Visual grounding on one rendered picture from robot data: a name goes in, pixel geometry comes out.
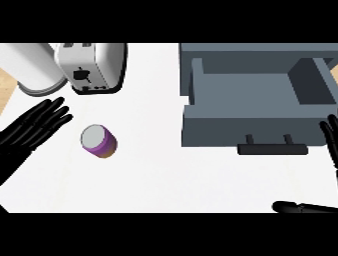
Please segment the grey drawer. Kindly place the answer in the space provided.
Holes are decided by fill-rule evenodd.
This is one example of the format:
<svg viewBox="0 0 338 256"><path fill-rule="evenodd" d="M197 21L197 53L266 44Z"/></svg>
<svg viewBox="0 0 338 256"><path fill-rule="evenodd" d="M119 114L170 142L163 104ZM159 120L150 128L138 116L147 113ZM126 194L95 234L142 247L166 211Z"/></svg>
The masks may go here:
<svg viewBox="0 0 338 256"><path fill-rule="evenodd" d="M252 138L321 146L318 123L338 112L338 84L320 58L297 60L284 73L207 74L191 60L190 104L184 106L181 145L235 146Z"/></svg>

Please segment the purple can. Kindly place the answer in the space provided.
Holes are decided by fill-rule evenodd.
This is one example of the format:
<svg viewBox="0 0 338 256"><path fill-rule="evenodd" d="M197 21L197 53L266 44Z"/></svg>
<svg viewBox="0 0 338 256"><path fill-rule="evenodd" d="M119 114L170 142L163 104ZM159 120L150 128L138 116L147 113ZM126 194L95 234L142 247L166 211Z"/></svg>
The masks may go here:
<svg viewBox="0 0 338 256"><path fill-rule="evenodd" d="M107 128L92 124L80 133L80 145L94 156L107 158L116 151L117 141Z"/></svg>

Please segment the grey cabinet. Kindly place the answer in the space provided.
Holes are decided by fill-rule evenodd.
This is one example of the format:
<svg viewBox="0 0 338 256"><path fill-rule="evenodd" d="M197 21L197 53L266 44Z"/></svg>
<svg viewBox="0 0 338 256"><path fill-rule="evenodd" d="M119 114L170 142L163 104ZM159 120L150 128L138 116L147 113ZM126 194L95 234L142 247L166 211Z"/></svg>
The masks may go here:
<svg viewBox="0 0 338 256"><path fill-rule="evenodd" d="M338 43L179 43L179 95L188 95L191 60L200 59L206 74L287 73L297 60L320 58L338 65Z"/></svg>

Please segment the white cylindrical appliance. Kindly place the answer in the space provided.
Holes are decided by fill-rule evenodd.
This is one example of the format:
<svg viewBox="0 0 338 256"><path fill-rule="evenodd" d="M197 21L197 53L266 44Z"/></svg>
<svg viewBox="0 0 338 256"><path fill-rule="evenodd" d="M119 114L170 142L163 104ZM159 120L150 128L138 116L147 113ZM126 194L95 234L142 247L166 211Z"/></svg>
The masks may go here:
<svg viewBox="0 0 338 256"><path fill-rule="evenodd" d="M52 94L67 83L48 43L0 43L0 68L33 97Z"/></svg>

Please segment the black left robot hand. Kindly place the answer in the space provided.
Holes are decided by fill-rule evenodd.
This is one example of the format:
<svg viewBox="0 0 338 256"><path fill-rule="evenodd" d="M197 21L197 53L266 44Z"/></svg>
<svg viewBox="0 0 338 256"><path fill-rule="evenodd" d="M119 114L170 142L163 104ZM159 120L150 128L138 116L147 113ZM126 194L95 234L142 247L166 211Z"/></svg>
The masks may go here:
<svg viewBox="0 0 338 256"><path fill-rule="evenodd" d="M71 120L64 98L45 99L0 131L0 186L8 180L35 149ZM0 205L0 214L6 210Z"/></svg>

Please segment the white toaster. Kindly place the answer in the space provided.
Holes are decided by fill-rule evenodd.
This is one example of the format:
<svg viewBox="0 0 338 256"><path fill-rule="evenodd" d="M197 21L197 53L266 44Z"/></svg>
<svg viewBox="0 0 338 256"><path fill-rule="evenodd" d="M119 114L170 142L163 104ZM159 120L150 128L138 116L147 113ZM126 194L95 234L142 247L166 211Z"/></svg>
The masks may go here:
<svg viewBox="0 0 338 256"><path fill-rule="evenodd" d="M122 88L125 43L60 43L54 61L77 95L113 94Z"/></svg>

